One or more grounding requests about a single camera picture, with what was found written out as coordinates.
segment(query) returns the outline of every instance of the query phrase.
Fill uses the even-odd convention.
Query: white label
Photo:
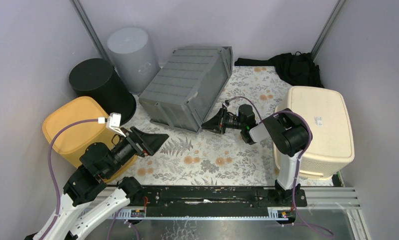
[[[322,127],[323,126],[323,120],[321,116],[315,116],[314,117],[314,123],[319,126]]]

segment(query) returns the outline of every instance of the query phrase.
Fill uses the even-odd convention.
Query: black cloth
[[[238,58],[235,66],[274,66],[280,79],[292,86],[323,88],[319,65],[315,65],[311,53],[283,53],[269,60]]]

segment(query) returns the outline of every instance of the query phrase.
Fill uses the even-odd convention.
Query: floral tablecloth
[[[257,106],[263,118],[274,112],[288,89],[273,67],[235,66],[209,118],[213,117],[225,99],[245,96]],[[238,113],[243,99],[231,102]],[[150,123],[142,106],[137,103],[133,118],[124,125],[135,126],[146,133],[166,133],[170,137],[154,155],[138,157],[123,177],[134,176],[143,185],[232,185],[273,186],[278,176],[270,138],[248,145],[240,131],[228,129],[224,135],[201,131],[199,134],[173,130]],[[332,180],[301,179],[305,186],[332,186]]]

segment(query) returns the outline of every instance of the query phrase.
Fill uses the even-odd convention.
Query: white connector
[[[122,115],[120,113],[115,113],[115,112],[110,113],[107,119],[106,128],[115,132],[116,134],[126,137],[125,133],[120,129],[121,119]]]
[[[106,123],[106,118],[103,116],[98,117],[98,123],[99,124],[105,124]]]
[[[251,128],[251,130],[249,130],[249,135],[251,136],[251,139],[254,143],[258,143],[261,140],[270,138],[269,131],[267,131],[264,123],[260,123],[257,126]]]

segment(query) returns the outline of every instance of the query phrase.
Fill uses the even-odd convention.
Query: gray trash can
[[[132,94],[140,94],[160,71],[148,33],[137,27],[123,28],[107,40],[118,75]]]

